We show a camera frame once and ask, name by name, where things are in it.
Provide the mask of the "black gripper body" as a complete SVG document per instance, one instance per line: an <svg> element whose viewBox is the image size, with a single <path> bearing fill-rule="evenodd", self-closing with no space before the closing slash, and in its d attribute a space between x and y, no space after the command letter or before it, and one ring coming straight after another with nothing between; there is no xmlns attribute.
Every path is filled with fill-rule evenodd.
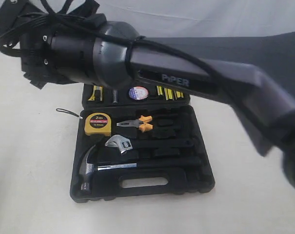
<svg viewBox="0 0 295 234"><path fill-rule="evenodd" d="M61 75L49 58L47 41L43 40L44 35L38 32L28 33L20 37L20 48L30 50L31 53L21 57L21 70L45 71L50 77L48 83L66 85L72 81Z"/></svg>

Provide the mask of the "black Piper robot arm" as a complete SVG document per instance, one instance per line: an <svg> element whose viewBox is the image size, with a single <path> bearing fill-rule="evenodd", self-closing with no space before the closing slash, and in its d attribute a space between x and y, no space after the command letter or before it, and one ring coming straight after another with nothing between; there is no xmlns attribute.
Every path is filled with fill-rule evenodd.
<svg viewBox="0 0 295 234"><path fill-rule="evenodd" d="M295 32L262 37L150 40L130 24L52 10L25 15L25 57L43 71L25 74L41 83L85 83L121 89L134 80L176 88L228 104L256 150L284 154L283 172L295 188Z"/></svg>

